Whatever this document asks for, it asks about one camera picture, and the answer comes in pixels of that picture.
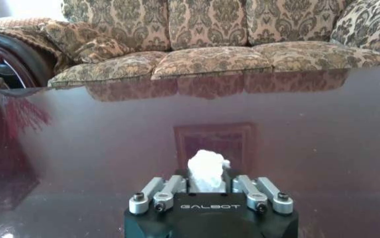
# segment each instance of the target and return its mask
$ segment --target logo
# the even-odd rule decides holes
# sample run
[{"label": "logo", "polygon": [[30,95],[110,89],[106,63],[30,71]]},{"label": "logo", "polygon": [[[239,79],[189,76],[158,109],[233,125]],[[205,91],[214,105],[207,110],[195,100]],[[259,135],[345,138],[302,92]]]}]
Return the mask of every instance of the logo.
[{"label": "logo", "polygon": [[237,209],[239,205],[181,205],[181,209]]}]

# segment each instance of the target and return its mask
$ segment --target wall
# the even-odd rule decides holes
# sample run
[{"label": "wall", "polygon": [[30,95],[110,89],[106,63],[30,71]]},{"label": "wall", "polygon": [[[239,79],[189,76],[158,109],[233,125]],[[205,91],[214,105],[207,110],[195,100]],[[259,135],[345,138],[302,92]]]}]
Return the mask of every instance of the wall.
[{"label": "wall", "polygon": [[62,20],[62,0],[0,0],[0,17],[50,17]]}]

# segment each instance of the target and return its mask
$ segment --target sofa cushion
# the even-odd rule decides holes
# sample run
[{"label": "sofa cushion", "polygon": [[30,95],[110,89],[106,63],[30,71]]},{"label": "sofa cushion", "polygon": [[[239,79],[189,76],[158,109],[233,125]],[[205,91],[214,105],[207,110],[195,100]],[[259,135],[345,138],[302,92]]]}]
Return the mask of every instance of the sofa cushion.
[{"label": "sofa cushion", "polygon": [[242,0],[169,0],[167,3],[173,50],[246,44]]},{"label": "sofa cushion", "polygon": [[50,20],[40,28],[74,63],[99,63],[133,52],[131,48],[106,37],[86,22]]},{"label": "sofa cushion", "polygon": [[149,80],[151,70],[166,53],[137,52],[97,64],[80,64],[57,74],[48,82],[49,87],[76,86],[122,80]]},{"label": "sofa cushion", "polygon": [[213,47],[170,52],[158,63],[151,79],[269,72],[263,56],[247,47]]},{"label": "sofa cushion", "polygon": [[246,0],[249,43],[327,41],[349,0]]},{"label": "sofa cushion", "polygon": [[330,41],[380,51],[380,0],[358,0],[345,9]]},{"label": "sofa cushion", "polygon": [[281,42],[253,47],[274,72],[380,66],[380,52],[327,42]]},{"label": "sofa cushion", "polygon": [[62,0],[62,13],[85,21],[137,51],[165,51],[167,36],[166,0]]}]

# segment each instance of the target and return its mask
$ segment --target throw pillow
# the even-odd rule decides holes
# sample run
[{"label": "throw pillow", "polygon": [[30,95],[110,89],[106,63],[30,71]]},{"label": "throw pillow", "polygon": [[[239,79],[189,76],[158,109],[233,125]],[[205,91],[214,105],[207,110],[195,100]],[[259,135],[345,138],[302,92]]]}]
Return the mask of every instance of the throw pillow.
[{"label": "throw pillow", "polygon": [[380,0],[357,0],[346,7],[330,42],[380,51]]},{"label": "throw pillow", "polygon": [[133,52],[131,48],[94,30],[86,22],[50,20],[40,24],[40,29],[74,63],[99,63]]}]

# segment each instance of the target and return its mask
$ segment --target seat cushion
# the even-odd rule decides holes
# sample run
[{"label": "seat cushion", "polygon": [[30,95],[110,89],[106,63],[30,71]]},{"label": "seat cushion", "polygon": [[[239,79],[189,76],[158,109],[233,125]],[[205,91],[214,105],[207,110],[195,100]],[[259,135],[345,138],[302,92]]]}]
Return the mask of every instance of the seat cushion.
[{"label": "seat cushion", "polygon": [[270,71],[263,56],[247,47],[211,47],[170,52],[158,63],[151,79]]},{"label": "seat cushion", "polygon": [[247,41],[242,0],[169,0],[173,50],[243,46]]},{"label": "seat cushion", "polygon": [[94,24],[135,51],[170,48],[166,0],[62,0],[62,13],[72,22]]},{"label": "seat cushion", "polygon": [[380,66],[380,52],[327,42],[281,42],[253,47],[274,72]]},{"label": "seat cushion", "polygon": [[97,64],[80,64],[57,74],[49,87],[109,83],[122,80],[149,80],[163,52],[137,52]]},{"label": "seat cushion", "polygon": [[327,41],[350,0],[246,0],[249,43]]},{"label": "seat cushion", "polygon": [[346,7],[330,41],[380,51],[380,0],[358,0]]}]

